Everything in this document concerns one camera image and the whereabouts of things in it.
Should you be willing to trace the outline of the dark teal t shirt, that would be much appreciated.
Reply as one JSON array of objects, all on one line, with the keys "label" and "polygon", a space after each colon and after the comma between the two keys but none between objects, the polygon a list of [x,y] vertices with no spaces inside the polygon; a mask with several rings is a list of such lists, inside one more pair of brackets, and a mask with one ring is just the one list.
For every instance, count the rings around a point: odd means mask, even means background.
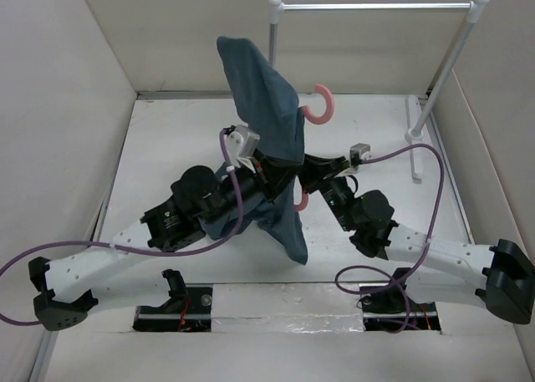
[{"label": "dark teal t shirt", "polygon": [[[237,115],[260,135],[257,148],[264,155],[290,160],[304,160],[304,117],[293,86],[273,69],[259,48],[247,38],[217,39]],[[294,210],[294,185],[291,176],[283,192],[269,202],[256,194],[244,202],[243,232],[251,222],[277,240],[288,257],[299,263],[308,261],[308,249],[302,222]]]}]

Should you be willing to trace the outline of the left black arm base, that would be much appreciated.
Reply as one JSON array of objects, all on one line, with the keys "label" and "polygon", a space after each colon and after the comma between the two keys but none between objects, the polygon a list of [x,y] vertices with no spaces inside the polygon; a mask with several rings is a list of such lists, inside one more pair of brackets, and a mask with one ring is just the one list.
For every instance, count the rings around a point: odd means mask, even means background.
[{"label": "left black arm base", "polygon": [[213,286],[187,285],[176,270],[166,269],[167,300],[160,306],[136,309],[133,330],[145,333],[211,332]]}]

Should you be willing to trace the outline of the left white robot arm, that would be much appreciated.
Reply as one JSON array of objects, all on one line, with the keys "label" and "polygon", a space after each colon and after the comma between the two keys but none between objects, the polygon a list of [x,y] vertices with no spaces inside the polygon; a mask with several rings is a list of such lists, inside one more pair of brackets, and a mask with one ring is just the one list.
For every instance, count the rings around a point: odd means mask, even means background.
[{"label": "left white robot arm", "polygon": [[86,242],[84,251],[28,264],[38,291],[33,310],[48,331],[84,321],[104,302],[105,282],[153,257],[189,257],[213,250],[251,222],[279,242],[288,257],[308,261],[293,187],[301,160],[255,150],[245,161],[231,158],[219,171],[197,165],[171,184],[171,197],[146,211],[111,242]]}]

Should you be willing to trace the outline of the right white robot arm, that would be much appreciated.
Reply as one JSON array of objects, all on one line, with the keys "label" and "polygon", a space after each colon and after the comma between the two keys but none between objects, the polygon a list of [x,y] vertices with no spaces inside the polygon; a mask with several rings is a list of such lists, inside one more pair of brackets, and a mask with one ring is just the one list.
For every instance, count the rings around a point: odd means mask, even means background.
[{"label": "right white robot arm", "polygon": [[307,193],[319,191],[349,240],[366,257],[410,262],[386,289],[390,306],[413,302],[462,303],[485,308],[514,324],[528,324],[534,308],[534,265],[515,243],[494,245],[448,242],[396,222],[386,196],[372,190],[361,196],[348,186],[363,159],[306,155],[299,173]]}]

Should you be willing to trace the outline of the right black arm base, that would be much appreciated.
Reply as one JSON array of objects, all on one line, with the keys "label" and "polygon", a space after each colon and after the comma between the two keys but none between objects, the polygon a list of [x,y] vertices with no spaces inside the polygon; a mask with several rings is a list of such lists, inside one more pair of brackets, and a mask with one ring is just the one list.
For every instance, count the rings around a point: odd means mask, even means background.
[{"label": "right black arm base", "polygon": [[404,331],[441,331],[441,324],[435,303],[416,303],[408,299],[409,312],[398,288],[385,292],[364,295],[356,307],[362,310],[363,325],[366,332],[398,332],[409,314]]}]

